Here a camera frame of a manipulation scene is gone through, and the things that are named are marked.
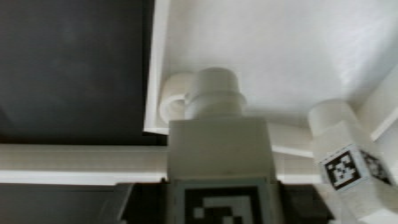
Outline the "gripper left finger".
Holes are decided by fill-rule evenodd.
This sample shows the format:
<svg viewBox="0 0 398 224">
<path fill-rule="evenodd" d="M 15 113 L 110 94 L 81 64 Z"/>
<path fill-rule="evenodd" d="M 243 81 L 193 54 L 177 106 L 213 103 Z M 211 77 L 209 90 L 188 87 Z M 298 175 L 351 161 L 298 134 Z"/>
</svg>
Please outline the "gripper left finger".
<svg viewBox="0 0 398 224">
<path fill-rule="evenodd" d="M 163 184 L 115 185 L 94 224 L 163 224 Z"/>
</svg>

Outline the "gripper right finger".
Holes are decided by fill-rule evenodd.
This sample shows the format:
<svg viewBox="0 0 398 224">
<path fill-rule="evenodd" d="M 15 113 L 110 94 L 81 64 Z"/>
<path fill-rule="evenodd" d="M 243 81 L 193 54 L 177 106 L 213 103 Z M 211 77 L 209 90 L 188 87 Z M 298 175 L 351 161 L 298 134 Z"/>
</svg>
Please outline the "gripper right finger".
<svg viewBox="0 0 398 224">
<path fill-rule="evenodd" d="M 328 224 L 332 212 L 310 184 L 280 184 L 278 196 L 285 224 Z"/>
</svg>

